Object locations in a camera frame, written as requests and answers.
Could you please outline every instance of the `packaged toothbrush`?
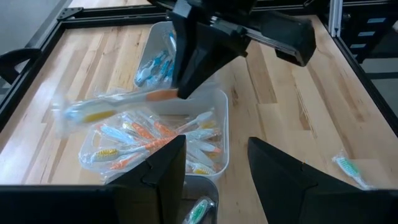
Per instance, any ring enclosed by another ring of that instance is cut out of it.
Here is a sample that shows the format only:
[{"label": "packaged toothbrush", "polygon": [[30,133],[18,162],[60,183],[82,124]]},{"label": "packaged toothbrush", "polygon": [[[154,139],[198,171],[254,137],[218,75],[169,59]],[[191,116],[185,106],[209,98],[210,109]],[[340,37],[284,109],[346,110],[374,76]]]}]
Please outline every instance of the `packaged toothbrush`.
[{"label": "packaged toothbrush", "polygon": [[108,138],[112,141],[130,146],[140,146],[142,141],[135,133],[128,133],[119,128],[108,126],[107,124],[97,124],[96,131],[103,138]]},{"label": "packaged toothbrush", "polygon": [[361,177],[361,173],[356,165],[349,160],[344,153],[341,151],[335,157],[332,158],[332,161],[337,163],[341,170],[349,177],[355,180],[355,182],[363,189],[363,190],[372,190],[373,186],[367,184]]},{"label": "packaged toothbrush", "polygon": [[209,197],[201,197],[185,217],[183,224],[198,224],[203,221],[206,214],[215,207],[214,201]]},{"label": "packaged toothbrush", "polygon": [[58,135],[67,137],[81,128],[104,121],[118,113],[178,98],[176,89],[161,89],[101,96],[71,103],[56,98],[53,104]]},{"label": "packaged toothbrush", "polygon": [[134,78],[134,83],[136,84],[136,86],[142,87],[149,78],[156,75],[157,72],[159,72],[159,70],[161,69],[160,66],[163,64],[164,60],[166,60],[168,56],[168,51],[163,50],[155,55],[154,58],[147,62],[143,67],[140,67]]}]

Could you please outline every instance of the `floor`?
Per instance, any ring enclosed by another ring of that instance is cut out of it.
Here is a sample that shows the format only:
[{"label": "floor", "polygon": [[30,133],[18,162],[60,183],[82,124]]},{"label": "floor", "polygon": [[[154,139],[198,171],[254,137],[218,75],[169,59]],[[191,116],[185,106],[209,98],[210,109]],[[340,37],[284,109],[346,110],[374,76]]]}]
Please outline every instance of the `floor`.
[{"label": "floor", "polygon": [[[35,47],[67,2],[68,0],[0,1],[0,55],[26,45]],[[9,87],[10,84],[0,78],[0,100]]]}]

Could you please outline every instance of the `orange toothbrush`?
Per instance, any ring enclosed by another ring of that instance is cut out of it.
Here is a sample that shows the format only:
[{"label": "orange toothbrush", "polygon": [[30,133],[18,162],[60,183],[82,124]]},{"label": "orange toothbrush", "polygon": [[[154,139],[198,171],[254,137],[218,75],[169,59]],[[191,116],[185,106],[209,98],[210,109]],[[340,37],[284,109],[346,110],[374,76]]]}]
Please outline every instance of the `orange toothbrush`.
[{"label": "orange toothbrush", "polygon": [[142,127],[140,124],[133,122],[133,123],[131,123],[131,126],[132,126],[132,128],[134,128],[137,131],[137,133],[141,137],[149,139],[149,140],[155,139],[155,137],[148,130],[146,130],[146,128]]},{"label": "orange toothbrush", "polygon": [[146,114],[144,114],[142,111],[137,111],[137,113],[142,116],[145,120],[150,122],[151,125],[153,125],[156,130],[162,135],[162,136],[175,136],[176,133],[172,130],[170,130],[168,127],[164,126],[158,121],[155,121],[154,119],[148,117]]},{"label": "orange toothbrush", "polygon": [[127,159],[122,159],[122,160],[120,160],[119,162],[114,163],[114,164],[111,166],[111,169],[112,169],[112,170],[115,170],[115,169],[119,169],[119,170],[124,169],[124,168],[126,168],[127,165],[129,165],[132,161],[135,161],[135,160],[142,160],[142,159],[145,159],[147,156],[148,156],[148,151],[136,153],[136,154],[130,156],[129,158],[127,158]]}]

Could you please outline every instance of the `toothbrush head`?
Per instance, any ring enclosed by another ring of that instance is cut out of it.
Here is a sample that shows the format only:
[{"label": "toothbrush head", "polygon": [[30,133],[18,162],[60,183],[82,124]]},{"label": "toothbrush head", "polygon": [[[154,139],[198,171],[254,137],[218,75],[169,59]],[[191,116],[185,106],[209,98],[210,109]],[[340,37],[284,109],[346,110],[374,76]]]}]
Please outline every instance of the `toothbrush head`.
[{"label": "toothbrush head", "polygon": [[361,175],[359,173],[359,169],[349,159],[345,157],[339,157],[336,158],[336,162],[341,167],[341,169],[350,177],[359,177]]},{"label": "toothbrush head", "polygon": [[91,162],[105,162],[112,161],[119,157],[119,151],[117,149],[104,149],[94,153],[91,157]]}]

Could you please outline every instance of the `wooden tabletop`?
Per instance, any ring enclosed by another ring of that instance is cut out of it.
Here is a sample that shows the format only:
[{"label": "wooden tabletop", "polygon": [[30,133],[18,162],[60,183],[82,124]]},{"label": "wooden tabletop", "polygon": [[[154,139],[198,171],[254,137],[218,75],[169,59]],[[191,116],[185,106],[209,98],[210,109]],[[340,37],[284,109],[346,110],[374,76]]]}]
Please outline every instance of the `wooden tabletop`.
[{"label": "wooden tabletop", "polygon": [[[74,0],[71,7],[145,1]],[[355,183],[331,160],[346,153],[376,187],[398,187],[398,139],[317,17],[317,49],[302,68],[252,42],[218,75],[229,97],[229,167],[218,181],[219,223],[266,223],[250,175],[248,137],[257,136],[327,174]],[[150,26],[67,30],[0,134],[0,183],[98,184],[81,168],[85,132],[55,136],[55,95],[70,100],[133,79]]]}]

